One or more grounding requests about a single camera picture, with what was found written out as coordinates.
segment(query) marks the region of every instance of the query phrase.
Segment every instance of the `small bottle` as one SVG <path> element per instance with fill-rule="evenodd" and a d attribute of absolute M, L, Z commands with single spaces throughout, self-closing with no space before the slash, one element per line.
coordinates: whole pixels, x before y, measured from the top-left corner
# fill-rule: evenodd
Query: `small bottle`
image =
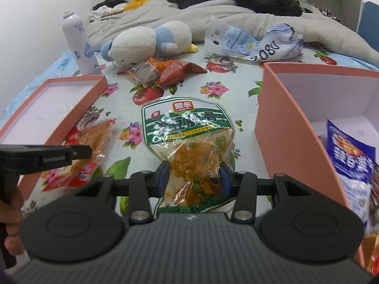
<path fill-rule="evenodd" d="M 81 74 L 103 75 L 80 17 L 70 10 L 65 11 L 62 30 Z"/>

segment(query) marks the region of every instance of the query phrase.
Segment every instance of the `human hand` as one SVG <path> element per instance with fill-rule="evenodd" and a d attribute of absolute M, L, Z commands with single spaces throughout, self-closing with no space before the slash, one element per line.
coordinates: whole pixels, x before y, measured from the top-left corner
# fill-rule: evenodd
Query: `human hand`
<path fill-rule="evenodd" d="M 4 241 L 4 245 L 10 255 L 13 256 L 21 255 L 25 252 L 20 234 L 18 233 L 23 220 L 21 214 L 22 206 L 23 198 L 18 189 L 16 194 L 13 196 L 10 205 L 0 200 L 0 222 L 5 224 L 6 232 L 8 233 L 8 236 Z"/>

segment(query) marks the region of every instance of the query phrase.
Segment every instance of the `beige blanket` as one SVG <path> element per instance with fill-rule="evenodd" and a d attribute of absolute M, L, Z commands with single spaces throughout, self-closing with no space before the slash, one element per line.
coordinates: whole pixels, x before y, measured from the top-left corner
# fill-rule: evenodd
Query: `beige blanket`
<path fill-rule="evenodd" d="M 108 40 L 135 26 L 157 27 L 171 20 L 185 22 L 194 42 L 203 42 L 211 16 L 222 18 L 255 39 L 262 39 L 267 30 L 278 23 L 287 23 L 302 34 L 305 42 L 317 41 L 327 49 L 358 58 L 379 67 L 379 53 L 358 34 L 335 20 L 318 14 L 304 13 L 301 17 L 256 14 L 236 6 L 231 0 L 215 0 L 180 10 L 166 0 L 151 0 L 136 10 L 130 10 L 106 20 L 96 20 L 87 28 L 92 48 L 99 51 Z"/>

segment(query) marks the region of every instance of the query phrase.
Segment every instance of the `plush toy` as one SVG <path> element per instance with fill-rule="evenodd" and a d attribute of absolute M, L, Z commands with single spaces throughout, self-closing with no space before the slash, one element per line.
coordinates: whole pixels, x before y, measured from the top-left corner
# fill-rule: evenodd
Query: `plush toy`
<path fill-rule="evenodd" d="M 184 51 L 196 52 L 191 43 L 189 26 L 180 21 L 170 21 L 155 29 L 134 27 L 121 32 L 113 41 L 103 45 L 101 56 L 108 62 L 127 66 L 150 57 L 167 58 Z"/>

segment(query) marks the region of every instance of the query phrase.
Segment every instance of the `gray ribbed surface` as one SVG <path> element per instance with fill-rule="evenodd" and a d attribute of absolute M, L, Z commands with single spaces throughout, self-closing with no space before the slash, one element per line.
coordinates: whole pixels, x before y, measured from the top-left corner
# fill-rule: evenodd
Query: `gray ribbed surface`
<path fill-rule="evenodd" d="M 57 266 L 33 261 L 13 278 L 19 284 L 365 284 L 354 261 L 303 266 L 268 250 L 254 228 L 224 214 L 161 214 L 134 226 L 120 245 L 88 263 Z"/>

